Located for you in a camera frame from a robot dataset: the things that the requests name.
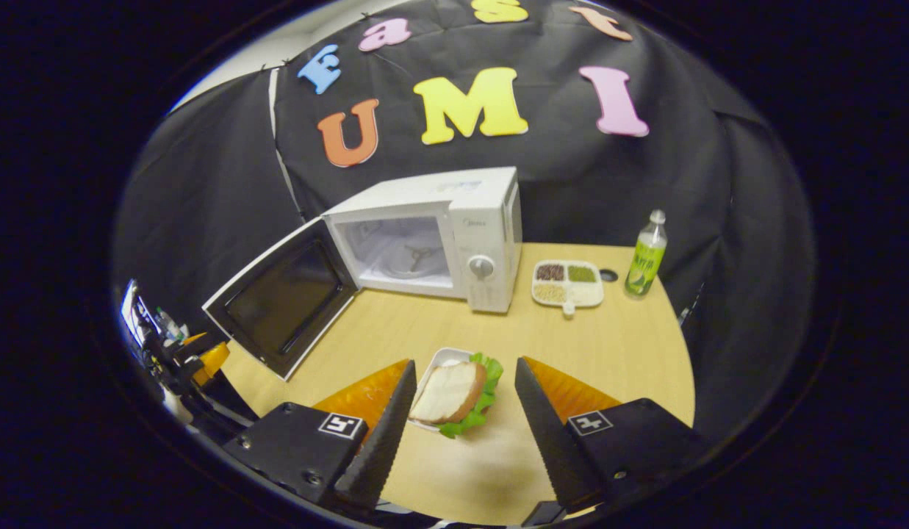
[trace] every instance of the yellow letter m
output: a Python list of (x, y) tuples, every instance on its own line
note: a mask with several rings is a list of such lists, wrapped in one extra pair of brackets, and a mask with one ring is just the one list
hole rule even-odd
[(519, 117), (512, 93), (512, 80), (516, 71), (511, 68), (488, 68), (478, 72), (467, 95), (458, 90), (445, 77), (434, 77), (414, 86), (414, 93), (425, 101), (425, 145), (444, 143), (454, 138), (445, 116), (464, 137), (474, 134), (477, 119), (484, 111), (481, 133), (484, 135), (522, 134), (529, 130), (529, 123)]

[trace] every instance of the white divided tray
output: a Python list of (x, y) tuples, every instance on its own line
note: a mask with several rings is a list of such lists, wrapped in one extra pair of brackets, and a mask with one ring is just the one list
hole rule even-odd
[[(428, 369), (425, 370), (425, 374), (421, 375), (421, 379), (418, 381), (418, 388), (414, 391), (414, 399), (412, 399), (412, 406), (414, 408), (414, 403), (418, 402), (418, 398), (421, 396), (421, 392), (425, 389), (425, 383), (428, 382), (428, 375), (431, 374), (431, 370), (435, 367), (445, 367), (448, 365), (461, 364), (462, 361), (470, 361), (470, 357), (473, 353), (463, 351), (461, 349), (452, 349), (452, 348), (442, 348), (438, 349), (438, 352), (434, 353), (434, 358), (431, 359), (431, 364), (428, 365)], [(413, 421), (409, 419), (412, 425), (418, 426), (418, 428), (424, 428), (426, 430), (431, 430), (433, 432), (438, 431), (438, 427), (435, 425), (426, 425), (424, 422)]]
[[(591, 270), (594, 281), (572, 281), (569, 277), (571, 267)], [(544, 274), (553, 278), (539, 278)], [(575, 307), (594, 307), (605, 300), (605, 287), (601, 284), (601, 272), (591, 262), (539, 261), (532, 270), (532, 298), (542, 305), (554, 307), (562, 307), (568, 301)]]

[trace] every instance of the white wall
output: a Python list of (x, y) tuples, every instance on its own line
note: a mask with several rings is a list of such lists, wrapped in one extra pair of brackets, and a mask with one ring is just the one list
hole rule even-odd
[(318, 40), (336, 33), (354, 21), (362, 19), (363, 12), (373, 14), (406, 0), (339, 0), (319, 7), (310, 13), (282, 24), (272, 32), (247, 45), (234, 56), (203, 77), (191, 90), (177, 101), (174, 109), (217, 84), (266, 68), (280, 66), (306, 50)]

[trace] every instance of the bottle label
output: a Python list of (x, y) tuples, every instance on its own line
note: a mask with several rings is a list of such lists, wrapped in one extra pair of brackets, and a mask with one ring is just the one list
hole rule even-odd
[(666, 248), (650, 248), (640, 241), (636, 242), (628, 280), (625, 281), (625, 288), (631, 294), (647, 294), (656, 277), (656, 271), (660, 268), (660, 261), (663, 259), (665, 250)]

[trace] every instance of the foam letter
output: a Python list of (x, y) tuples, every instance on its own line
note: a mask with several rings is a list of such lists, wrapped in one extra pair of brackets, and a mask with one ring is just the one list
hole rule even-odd
[(363, 33), (366, 39), (360, 40), (360, 51), (373, 51), (386, 44), (391, 46), (392, 44), (402, 43), (412, 36), (412, 33), (406, 27), (407, 24), (408, 21), (405, 19), (392, 19), (370, 27)]
[(323, 50), (317, 51), (316, 56), (297, 73), (298, 77), (306, 77), (317, 87), (317, 95), (323, 93), (339, 77), (339, 70), (330, 70), (339, 64), (339, 58), (334, 56), (337, 44), (328, 44)]
[(597, 123), (599, 131), (636, 137), (650, 133), (650, 127), (636, 117), (636, 110), (633, 110), (633, 102), (625, 86), (630, 79), (627, 73), (602, 66), (583, 66), (578, 73), (592, 81), (594, 91), (598, 93), (602, 114)]
[(498, 21), (522, 21), (529, 18), (529, 13), (519, 7), (519, 0), (474, 0), (474, 16), (488, 24)]
[(434, 77), (414, 86), (414, 93), (425, 102), (425, 145), (444, 143), (454, 138), (454, 130), (445, 123), (445, 115), (457, 130), (470, 137), (474, 134), (477, 119), (484, 111), (481, 133), (484, 135), (522, 134), (529, 130), (529, 123), (519, 117), (512, 93), (512, 80), (516, 71), (511, 68), (488, 68), (474, 78), (467, 95), (464, 95), (445, 77)]
[(618, 24), (618, 21), (612, 19), (612, 17), (605, 17), (605, 15), (591, 9), (591, 7), (569, 7), (569, 10), (575, 11), (579, 15), (585, 17), (585, 20), (587, 20), (589, 24), (609, 37), (615, 37), (615, 39), (621, 40), (633, 40), (630, 33), (626, 33), (625, 31), (621, 31), (614, 27), (614, 24)]
[(346, 143), (343, 142), (343, 118), (346, 118), (346, 114), (342, 112), (330, 114), (317, 123), (317, 129), (323, 133), (323, 151), (331, 164), (338, 168), (347, 168), (350, 165), (362, 164), (373, 156), (376, 146), (379, 145), (376, 107), (379, 107), (378, 99), (367, 99), (350, 109), (350, 112), (359, 118), (359, 130), (363, 138), (356, 148), (346, 148)]

